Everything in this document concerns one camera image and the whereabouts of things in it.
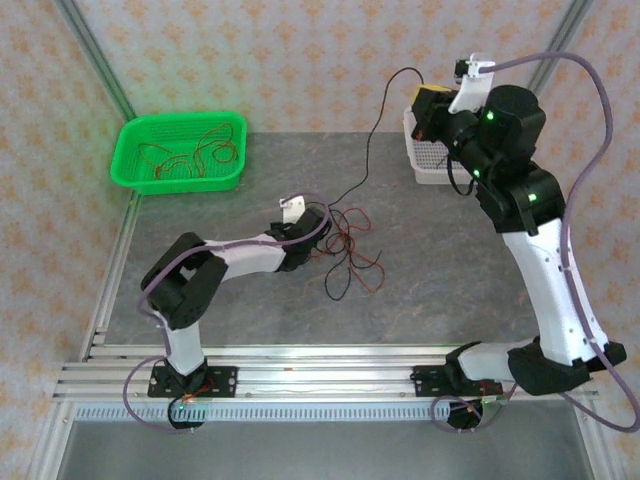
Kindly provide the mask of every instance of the tangled wires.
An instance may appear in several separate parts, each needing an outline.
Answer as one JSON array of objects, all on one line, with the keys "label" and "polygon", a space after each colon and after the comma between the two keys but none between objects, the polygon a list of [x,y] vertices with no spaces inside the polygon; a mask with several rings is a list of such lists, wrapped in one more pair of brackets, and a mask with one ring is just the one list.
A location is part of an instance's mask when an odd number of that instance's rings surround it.
[{"label": "tangled wires", "polygon": [[[384,267],[378,262],[380,259],[380,255],[382,254],[382,250],[378,252],[378,255],[374,260],[371,260],[370,258],[356,251],[356,240],[352,235],[353,231],[368,232],[369,230],[371,230],[371,220],[361,208],[357,207],[348,208],[344,212],[336,208],[331,208],[329,209],[329,212],[331,213],[331,218],[333,219],[333,223],[338,231],[328,235],[325,239],[324,248],[318,249],[319,253],[313,255],[313,257],[321,257],[323,255],[331,255],[337,257],[341,255],[338,262],[329,269],[324,277],[324,289],[327,293],[327,296],[331,300],[335,300],[336,302],[342,300],[342,298],[344,298],[347,291],[349,290],[352,278],[354,276],[365,288],[365,290],[373,295],[378,290],[380,290],[380,288],[382,288],[385,280]],[[358,214],[360,217],[362,217],[362,219],[364,219],[364,224],[358,225],[353,223],[353,221],[349,222],[347,215],[354,213]],[[332,277],[334,272],[344,264],[346,264],[347,266],[347,282],[342,292],[340,292],[340,294],[338,295],[334,295],[329,289],[329,278]],[[369,285],[360,274],[361,270],[366,270],[369,268],[376,268],[380,272],[380,281],[376,286]]]},{"label": "tangled wires", "polygon": [[[229,134],[224,138],[220,138],[221,131],[228,129]],[[238,150],[232,142],[233,138],[233,126],[229,122],[221,123],[216,128],[206,132],[196,145],[196,149],[192,154],[183,153],[179,155],[173,155],[173,151],[163,147],[162,145],[156,145],[155,143],[140,143],[138,145],[138,155],[143,162],[153,168],[153,176],[156,180],[160,180],[162,173],[170,172],[179,165],[187,167],[190,177],[204,178],[206,175],[207,164],[203,158],[203,151],[209,147],[211,148],[211,158],[217,163],[231,163],[238,159]],[[155,148],[171,155],[159,164],[154,164],[144,154],[144,147]]]}]

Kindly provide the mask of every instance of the black mounting plate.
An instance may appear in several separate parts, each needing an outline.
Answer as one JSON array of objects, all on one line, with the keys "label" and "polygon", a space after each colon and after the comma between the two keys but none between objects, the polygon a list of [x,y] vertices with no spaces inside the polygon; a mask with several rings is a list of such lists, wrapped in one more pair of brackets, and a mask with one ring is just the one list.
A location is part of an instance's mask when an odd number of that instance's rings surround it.
[{"label": "black mounting plate", "polygon": [[[199,398],[233,398],[236,396],[238,384],[238,367],[207,367],[203,385],[211,385],[211,389],[198,393]],[[164,365],[157,365],[151,371],[149,390],[151,398],[176,398],[184,394],[178,382],[169,374]]]},{"label": "black mounting plate", "polygon": [[413,367],[409,378],[413,380],[416,397],[439,397],[441,395],[455,395],[457,397],[483,397],[487,395],[502,395],[502,384],[491,380],[465,383],[461,389],[455,389],[444,365],[418,365]]}]

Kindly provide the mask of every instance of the green plastic basket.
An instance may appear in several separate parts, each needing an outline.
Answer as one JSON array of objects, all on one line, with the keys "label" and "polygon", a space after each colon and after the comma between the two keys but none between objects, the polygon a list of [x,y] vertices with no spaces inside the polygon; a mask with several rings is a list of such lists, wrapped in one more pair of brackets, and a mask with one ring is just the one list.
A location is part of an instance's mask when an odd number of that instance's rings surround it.
[{"label": "green plastic basket", "polygon": [[[231,142],[238,156],[231,162],[221,163],[211,156],[210,151],[203,149],[201,158],[205,168],[204,175],[200,178],[194,172],[192,154],[203,135],[224,123],[229,123],[233,128]],[[207,136],[203,144],[215,138],[226,140],[230,132],[230,129],[222,128],[219,132]],[[159,145],[171,153],[143,146],[141,149],[149,162],[147,163],[140,156],[139,146],[149,143]],[[118,185],[133,188],[142,195],[232,190],[238,186],[240,173],[244,169],[246,145],[247,122],[237,113],[184,113],[139,117],[128,122],[120,131],[111,163],[111,178]],[[221,155],[230,155],[228,149],[221,152]],[[188,155],[182,160],[186,160],[190,165],[178,164],[169,171],[159,173],[159,177],[156,178],[154,165],[161,165],[168,157],[180,154]]]}]

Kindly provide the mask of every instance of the white basket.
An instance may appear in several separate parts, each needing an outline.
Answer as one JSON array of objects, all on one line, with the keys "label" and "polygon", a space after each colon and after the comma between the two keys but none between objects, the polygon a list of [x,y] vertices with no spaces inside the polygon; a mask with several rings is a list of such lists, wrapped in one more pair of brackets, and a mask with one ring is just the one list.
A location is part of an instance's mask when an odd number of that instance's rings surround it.
[{"label": "white basket", "polygon": [[[441,142],[418,142],[411,138],[411,132],[416,126],[411,107],[404,110],[402,125],[407,154],[416,175],[416,182],[423,185],[448,185],[447,147]],[[451,170],[456,183],[468,184],[471,181],[471,176],[458,162],[453,162]]]}]

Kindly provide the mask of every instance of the yellow component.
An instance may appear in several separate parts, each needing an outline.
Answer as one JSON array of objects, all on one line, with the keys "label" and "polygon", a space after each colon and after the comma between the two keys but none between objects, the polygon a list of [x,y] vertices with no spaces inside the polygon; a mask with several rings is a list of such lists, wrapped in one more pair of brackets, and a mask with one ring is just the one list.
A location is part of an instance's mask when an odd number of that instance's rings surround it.
[{"label": "yellow component", "polygon": [[413,103],[416,101],[416,97],[418,96],[418,93],[420,92],[420,89],[424,88],[425,90],[431,90],[433,92],[450,92],[451,89],[447,88],[447,87],[443,87],[442,85],[418,85],[418,88],[416,89],[416,93],[413,96],[413,99],[411,100],[411,105],[413,105]]}]

